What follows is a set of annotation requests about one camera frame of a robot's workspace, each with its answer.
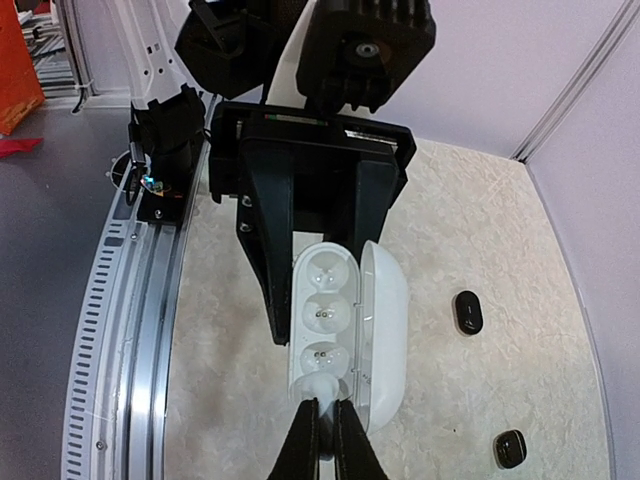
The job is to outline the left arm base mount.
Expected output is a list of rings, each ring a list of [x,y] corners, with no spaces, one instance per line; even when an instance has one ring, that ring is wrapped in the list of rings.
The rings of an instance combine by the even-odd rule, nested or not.
[[[132,178],[125,182],[141,196],[137,219],[179,226],[183,223],[203,146],[206,108],[186,84],[164,102],[131,109],[130,139],[142,149]]]

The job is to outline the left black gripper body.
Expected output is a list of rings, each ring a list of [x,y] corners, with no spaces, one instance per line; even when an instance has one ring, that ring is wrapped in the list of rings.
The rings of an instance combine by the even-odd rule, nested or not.
[[[285,148],[293,157],[293,235],[328,229],[339,187],[364,159],[393,162],[399,171],[392,205],[407,183],[407,167],[417,151],[409,128],[347,116],[320,118],[293,108],[223,102],[215,109],[209,157],[214,201],[240,199],[240,150],[251,141]]]

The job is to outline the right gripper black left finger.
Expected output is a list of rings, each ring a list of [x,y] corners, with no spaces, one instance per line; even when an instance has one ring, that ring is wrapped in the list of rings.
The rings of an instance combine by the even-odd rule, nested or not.
[[[319,402],[304,400],[294,416],[268,480],[319,478]]]

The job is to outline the white earbud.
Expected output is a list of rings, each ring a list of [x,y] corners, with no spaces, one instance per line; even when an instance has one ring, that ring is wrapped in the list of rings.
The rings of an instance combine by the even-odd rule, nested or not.
[[[334,407],[339,396],[336,377],[324,372],[303,375],[293,383],[290,393],[297,402],[316,399],[319,418],[329,425],[334,423]]]

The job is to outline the white earbud charging case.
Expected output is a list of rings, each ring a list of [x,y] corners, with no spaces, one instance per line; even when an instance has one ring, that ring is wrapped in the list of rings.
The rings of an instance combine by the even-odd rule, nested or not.
[[[365,432],[381,430],[404,397],[408,317],[406,277],[382,246],[366,242],[359,258],[330,242],[306,248],[292,277],[290,401],[299,403],[290,393],[297,379],[329,373]]]

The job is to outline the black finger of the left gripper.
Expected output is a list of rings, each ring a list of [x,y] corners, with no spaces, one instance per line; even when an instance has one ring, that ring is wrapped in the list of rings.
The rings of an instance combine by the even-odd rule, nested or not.
[[[339,187],[324,240],[347,250],[377,243],[394,200],[399,171],[393,162],[364,159]]]
[[[258,279],[272,339],[290,340],[293,157],[264,141],[245,143],[240,150],[239,198],[250,206],[237,211],[237,236]]]

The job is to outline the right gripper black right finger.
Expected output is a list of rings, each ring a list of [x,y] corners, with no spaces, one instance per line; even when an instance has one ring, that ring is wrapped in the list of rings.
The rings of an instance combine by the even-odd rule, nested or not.
[[[333,454],[336,479],[388,479],[350,400],[334,406]]]

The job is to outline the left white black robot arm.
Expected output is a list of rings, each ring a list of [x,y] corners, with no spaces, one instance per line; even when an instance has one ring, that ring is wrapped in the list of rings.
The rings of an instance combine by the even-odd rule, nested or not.
[[[236,231],[273,341],[290,339],[293,236],[361,257],[407,182],[410,129],[379,122],[432,50],[426,1],[114,1],[131,93],[125,198],[181,225],[199,150]]]

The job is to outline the black earbud charging case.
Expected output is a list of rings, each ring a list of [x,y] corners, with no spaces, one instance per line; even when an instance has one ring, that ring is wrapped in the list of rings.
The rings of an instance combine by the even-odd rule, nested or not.
[[[459,292],[454,299],[454,310],[457,325],[464,334],[473,336],[482,330],[483,312],[480,299],[474,292]]]

